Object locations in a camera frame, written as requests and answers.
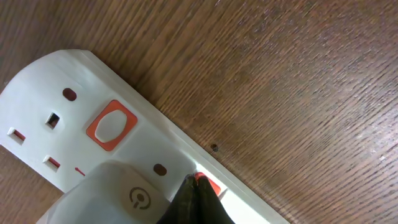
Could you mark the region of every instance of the power strip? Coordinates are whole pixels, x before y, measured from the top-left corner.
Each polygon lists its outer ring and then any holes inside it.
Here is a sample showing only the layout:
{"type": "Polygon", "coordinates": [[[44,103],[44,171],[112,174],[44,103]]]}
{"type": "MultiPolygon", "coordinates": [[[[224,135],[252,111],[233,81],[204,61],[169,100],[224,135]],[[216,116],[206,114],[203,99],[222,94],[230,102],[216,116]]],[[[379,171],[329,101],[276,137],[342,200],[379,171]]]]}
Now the power strip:
{"type": "Polygon", "coordinates": [[[2,92],[0,108],[0,144],[63,192],[113,159],[168,200],[187,174],[202,172],[236,223],[288,223],[89,51],[31,63],[2,92]]]}

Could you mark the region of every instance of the wooden table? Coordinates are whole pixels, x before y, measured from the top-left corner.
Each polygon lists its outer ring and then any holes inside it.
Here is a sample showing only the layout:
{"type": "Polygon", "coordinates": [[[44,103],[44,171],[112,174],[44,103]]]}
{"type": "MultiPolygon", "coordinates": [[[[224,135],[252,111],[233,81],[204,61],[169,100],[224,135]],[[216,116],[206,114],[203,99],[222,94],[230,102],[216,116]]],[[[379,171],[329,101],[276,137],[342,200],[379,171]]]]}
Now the wooden table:
{"type": "MultiPolygon", "coordinates": [[[[0,90],[88,49],[292,223],[397,223],[396,6],[3,0],[0,90]]],[[[0,220],[35,222],[61,192],[0,152],[0,220]]]]}

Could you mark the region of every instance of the oval hole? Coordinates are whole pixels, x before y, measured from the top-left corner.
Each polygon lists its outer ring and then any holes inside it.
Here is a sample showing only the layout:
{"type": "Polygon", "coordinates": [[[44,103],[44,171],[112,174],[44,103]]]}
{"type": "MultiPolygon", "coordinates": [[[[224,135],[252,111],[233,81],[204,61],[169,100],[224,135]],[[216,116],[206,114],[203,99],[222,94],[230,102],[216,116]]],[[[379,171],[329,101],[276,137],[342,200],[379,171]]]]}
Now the oval hole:
{"type": "Polygon", "coordinates": [[[167,169],[162,164],[154,165],[154,171],[159,176],[164,176],[167,173],[167,169]]]}
{"type": "Polygon", "coordinates": [[[71,90],[70,88],[64,89],[62,91],[62,95],[69,101],[75,101],[75,99],[77,98],[75,91],[71,90]]]}

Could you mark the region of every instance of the white power strip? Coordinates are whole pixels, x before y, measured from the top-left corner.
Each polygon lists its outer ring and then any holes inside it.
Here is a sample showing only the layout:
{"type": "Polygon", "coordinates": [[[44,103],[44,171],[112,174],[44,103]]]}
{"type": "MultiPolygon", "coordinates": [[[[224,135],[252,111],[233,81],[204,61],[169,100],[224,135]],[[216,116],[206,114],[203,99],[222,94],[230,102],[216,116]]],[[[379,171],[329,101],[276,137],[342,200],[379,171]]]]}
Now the white power strip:
{"type": "Polygon", "coordinates": [[[114,159],[169,200],[187,174],[202,172],[236,223],[288,223],[89,51],[31,63],[2,92],[0,108],[0,144],[63,192],[114,159]]]}

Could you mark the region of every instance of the white plastic casing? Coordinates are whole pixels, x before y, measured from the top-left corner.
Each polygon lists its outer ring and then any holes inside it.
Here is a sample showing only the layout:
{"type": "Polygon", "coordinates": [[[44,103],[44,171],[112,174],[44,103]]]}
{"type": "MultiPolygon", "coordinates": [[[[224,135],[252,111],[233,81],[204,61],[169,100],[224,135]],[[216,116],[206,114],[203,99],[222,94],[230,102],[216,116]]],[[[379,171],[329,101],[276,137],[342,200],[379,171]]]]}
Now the white plastic casing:
{"type": "Polygon", "coordinates": [[[132,165],[168,200],[187,174],[203,172],[226,190],[221,203],[236,223],[288,223],[86,50],[46,55],[10,81],[0,95],[0,144],[63,192],[84,178],[76,169],[89,173],[114,159],[132,165]],[[66,88],[76,93],[76,100],[63,96],[66,88]],[[86,130],[113,100],[132,112],[137,124],[114,150],[105,151],[86,130]],[[47,124],[52,113],[59,117],[54,128],[47,124]],[[162,164],[167,174],[156,174],[155,164],[162,164]]]}

